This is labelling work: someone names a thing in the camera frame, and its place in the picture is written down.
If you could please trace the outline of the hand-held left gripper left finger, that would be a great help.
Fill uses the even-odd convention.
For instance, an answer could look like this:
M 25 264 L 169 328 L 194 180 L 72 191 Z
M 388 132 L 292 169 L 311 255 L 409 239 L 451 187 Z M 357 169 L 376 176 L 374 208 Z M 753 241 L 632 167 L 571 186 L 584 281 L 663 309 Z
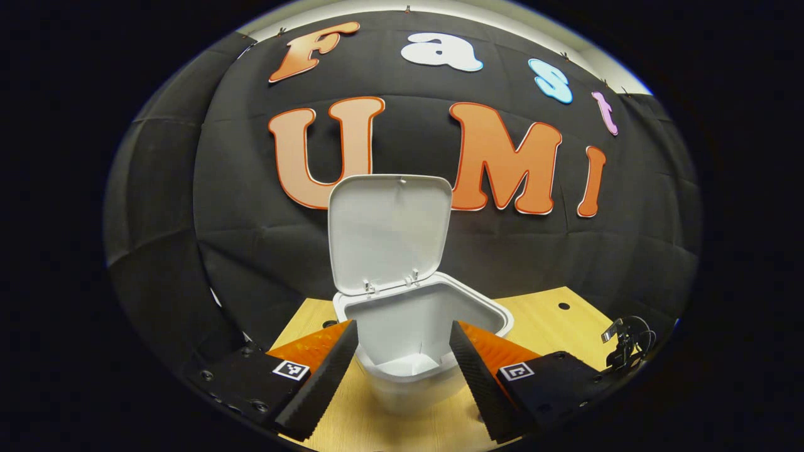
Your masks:
M 189 367 L 199 391 L 259 428 L 307 440 L 327 411 L 358 346 L 345 320 L 270 351 L 249 343 L 215 362 Z

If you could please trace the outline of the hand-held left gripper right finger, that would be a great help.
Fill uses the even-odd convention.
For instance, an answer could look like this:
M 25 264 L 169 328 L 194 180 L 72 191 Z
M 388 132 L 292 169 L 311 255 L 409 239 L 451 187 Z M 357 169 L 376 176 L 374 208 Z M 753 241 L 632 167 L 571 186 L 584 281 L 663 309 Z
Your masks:
M 466 321 L 453 321 L 450 347 L 497 443 L 563 426 L 619 381 L 569 352 L 540 355 Z

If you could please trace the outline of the white desktop garbage bin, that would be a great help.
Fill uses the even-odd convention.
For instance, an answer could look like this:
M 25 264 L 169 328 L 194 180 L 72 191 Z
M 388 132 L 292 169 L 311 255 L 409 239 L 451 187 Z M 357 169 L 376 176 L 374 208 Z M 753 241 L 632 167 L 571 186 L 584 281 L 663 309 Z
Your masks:
M 357 175 L 331 191 L 337 320 L 356 322 L 356 359 L 379 406 L 416 414 L 465 386 L 450 333 L 465 321 L 505 337 L 506 307 L 439 271 L 453 192 L 445 178 Z

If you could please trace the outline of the wooden desktop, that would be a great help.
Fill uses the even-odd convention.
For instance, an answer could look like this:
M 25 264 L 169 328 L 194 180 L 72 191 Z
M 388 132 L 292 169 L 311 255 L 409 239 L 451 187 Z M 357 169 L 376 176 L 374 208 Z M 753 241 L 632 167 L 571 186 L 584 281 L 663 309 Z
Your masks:
M 501 298 L 513 326 L 506 337 L 531 351 L 545 355 L 570 352 L 600 370 L 606 355 L 614 351 L 615 340 L 603 343 L 601 334 L 611 320 L 567 287 Z M 344 316 L 370 322 L 369 338 L 379 340 L 380 358 L 397 358 L 413 341 L 427 338 L 437 327 L 452 320 L 476 321 L 482 326 L 499 326 L 501 317 L 490 309 L 470 307 L 456 296 L 448 296 L 446 307 L 437 306 L 434 296 L 424 301 L 402 301 L 393 307 L 388 301 L 371 301 L 367 306 L 344 308 Z M 305 447 L 318 452 L 486 452 L 494 449 L 479 410 L 464 380 L 459 392 L 414 414 L 390 414 L 378 404 L 370 380 L 354 358 L 327 412 Z

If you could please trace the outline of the black backdrop cloth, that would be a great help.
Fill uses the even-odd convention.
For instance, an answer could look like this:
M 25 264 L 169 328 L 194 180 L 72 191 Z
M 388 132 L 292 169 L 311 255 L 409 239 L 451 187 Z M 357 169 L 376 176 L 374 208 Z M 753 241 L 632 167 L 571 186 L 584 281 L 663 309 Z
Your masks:
M 188 61 L 124 135 L 104 201 L 104 245 L 124 311 L 174 372 L 262 346 L 307 298 L 336 287 L 327 212 L 284 178 L 342 174 L 334 103 L 379 97 L 379 174 L 459 176 L 459 102 L 486 105 L 514 151 L 545 123 L 563 141 L 553 208 L 453 212 L 439 270 L 492 299 L 568 287 L 665 338 L 700 263 L 702 189 L 692 155 L 652 96 L 618 94 L 574 60 L 467 18 L 352 13 L 261 42 L 234 32 Z

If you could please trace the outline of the row of small black clips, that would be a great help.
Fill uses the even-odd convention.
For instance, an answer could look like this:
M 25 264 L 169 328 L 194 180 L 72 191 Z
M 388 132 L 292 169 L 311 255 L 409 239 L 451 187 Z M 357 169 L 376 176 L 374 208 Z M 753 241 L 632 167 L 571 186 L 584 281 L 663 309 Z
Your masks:
M 511 32 L 563 55 L 619 94 L 651 94 L 637 75 L 591 40 L 514 0 L 293 0 L 259 14 L 237 32 L 259 42 L 282 28 L 292 30 L 325 18 L 405 8 L 465 18 Z

